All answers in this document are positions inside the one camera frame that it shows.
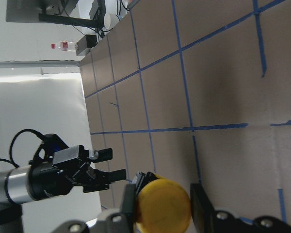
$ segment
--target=paper cup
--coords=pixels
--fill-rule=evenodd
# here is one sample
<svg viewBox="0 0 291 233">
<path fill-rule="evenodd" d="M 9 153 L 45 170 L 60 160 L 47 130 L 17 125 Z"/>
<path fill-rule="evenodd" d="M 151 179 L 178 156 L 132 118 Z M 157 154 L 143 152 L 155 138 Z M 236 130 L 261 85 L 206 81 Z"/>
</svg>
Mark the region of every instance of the paper cup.
<svg viewBox="0 0 291 233">
<path fill-rule="evenodd" d="M 106 13 L 105 17 L 103 19 L 103 23 L 105 25 L 105 28 L 106 29 L 113 28 L 119 21 L 122 20 L 122 18 L 123 18 L 122 16 Z"/>
</svg>

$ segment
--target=yellow ball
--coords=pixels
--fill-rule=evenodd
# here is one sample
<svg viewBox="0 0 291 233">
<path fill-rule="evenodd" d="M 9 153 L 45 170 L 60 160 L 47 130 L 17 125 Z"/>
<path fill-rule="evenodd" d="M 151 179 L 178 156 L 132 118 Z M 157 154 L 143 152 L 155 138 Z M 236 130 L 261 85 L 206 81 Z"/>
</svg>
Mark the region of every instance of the yellow ball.
<svg viewBox="0 0 291 233">
<path fill-rule="evenodd" d="M 190 222 L 190 199 L 178 183 L 158 179 L 141 190 L 137 225 L 142 233 L 184 233 Z"/>
</svg>

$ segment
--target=plastic bottle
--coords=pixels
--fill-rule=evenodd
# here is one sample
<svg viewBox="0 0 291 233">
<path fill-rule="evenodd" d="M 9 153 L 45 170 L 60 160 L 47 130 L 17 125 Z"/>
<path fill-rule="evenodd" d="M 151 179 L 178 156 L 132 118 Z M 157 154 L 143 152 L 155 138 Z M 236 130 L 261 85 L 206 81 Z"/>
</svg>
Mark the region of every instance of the plastic bottle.
<svg viewBox="0 0 291 233">
<path fill-rule="evenodd" d="M 61 51 L 75 52 L 77 50 L 76 42 L 60 41 L 56 44 L 51 44 L 52 49 L 58 49 Z"/>
</svg>

